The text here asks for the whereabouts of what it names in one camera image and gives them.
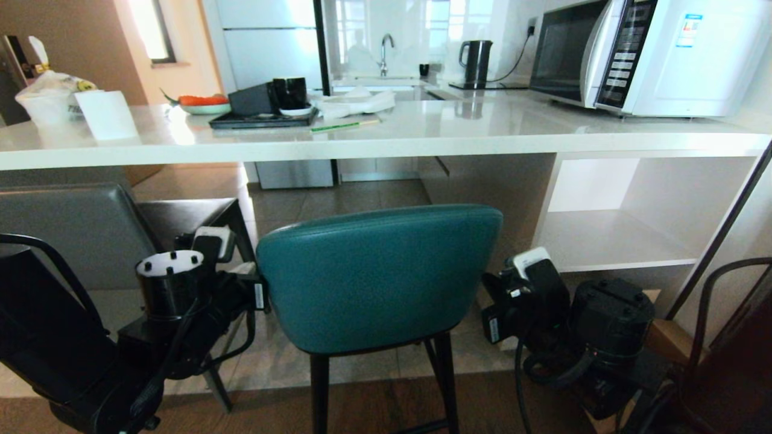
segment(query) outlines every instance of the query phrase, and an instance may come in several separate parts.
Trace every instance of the chair backrest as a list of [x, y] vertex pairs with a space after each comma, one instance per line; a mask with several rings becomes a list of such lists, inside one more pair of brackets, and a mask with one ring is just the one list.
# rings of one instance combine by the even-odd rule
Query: chair backrest
[[501, 223], [501, 212], [484, 205], [319, 219], [260, 239], [259, 270], [298, 348], [340, 354], [386, 347], [460, 322]]
[[117, 184], [0, 189], [0, 232], [53, 246], [87, 290], [136, 290], [134, 264], [157, 242]]

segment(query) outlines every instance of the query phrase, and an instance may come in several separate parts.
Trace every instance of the red food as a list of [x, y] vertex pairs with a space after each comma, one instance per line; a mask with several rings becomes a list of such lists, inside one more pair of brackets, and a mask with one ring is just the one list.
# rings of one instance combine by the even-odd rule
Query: red food
[[183, 95], [179, 98], [179, 103], [183, 106], [215, 106], [218, 104], [227, 104], [226, 97], [192, 97]]

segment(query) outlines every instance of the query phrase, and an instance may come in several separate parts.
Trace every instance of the wall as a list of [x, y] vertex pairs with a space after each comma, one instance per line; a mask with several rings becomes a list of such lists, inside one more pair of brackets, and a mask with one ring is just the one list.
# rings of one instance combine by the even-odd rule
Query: wall
[[[772, 134], [772, 43], [761, 60], [750, 84], [740, 112], [725, 121], [754, 131]], [[750, 200], [721, 245], [704, 277], [683, 305], [675, 321], [690, 334], [694, 333], [697, 307], [705, 278], [719, 266], [757, 256], [772, 256], [772, 166], [764, 172]], [[706, 344], [710, 345], [731, 318], [734, 311], [753, 289], [763, 267], [751, 267], [727, 274], [713, 291], [709, 308]]]
[[[396, 47], [386, 49], [389, 76], [417, 76], [419, 63], [434, 63], [438, 78], [463, 78], [459, 49], [463, 41], [493, 41], [489, 80], [500, 78], [515, 64], [527, 35], [527, 23], [550, 1], [534, 0], [324, 0], [325, 31], [333, 78], [377, 76], [381, 38], [386, 32]], [[528, 42], [512, 78], [527, 78], [533, 66], [536, 39]]]
[[25, 54], [36, 63], [26, 40], [37, 36], [55, 71], [91, 80], [103, 89], [121, 90], [129, 104], [147, 103], [112, 2], [3, 0], [0, 34], [23, 39]]
[[222, 92], [199, 2], [161, 0], [177, 63], [156, 66], [147, 58], [126, 0], [114, 0], [114, 4], [134, 60], [132, 67], [139, 76], [148, 103], [167, 102], [159, 89], [173, 98]]

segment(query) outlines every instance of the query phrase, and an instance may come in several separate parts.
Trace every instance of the microwave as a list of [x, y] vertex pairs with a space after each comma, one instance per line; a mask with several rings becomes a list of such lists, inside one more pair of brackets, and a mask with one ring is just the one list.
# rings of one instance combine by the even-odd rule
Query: microwave
[[771, 16], [769, 0], [575, 2], [544, 13], [530, 89], [621, 116], [729, 116]]

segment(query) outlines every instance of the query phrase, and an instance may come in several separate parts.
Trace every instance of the microwave door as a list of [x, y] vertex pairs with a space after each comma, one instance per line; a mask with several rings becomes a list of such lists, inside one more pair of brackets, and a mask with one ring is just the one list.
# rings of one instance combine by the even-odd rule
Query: microwave door
[[531, 89], [584, 106], [580, 85], [584, 52], [608, 3], [599, 0], [544, 13]]
[[584, 47], [579, 74], [579, 94], [583, 107], [595, 107], [624, 6], [625, 0], [610, 0], [606, 4]]

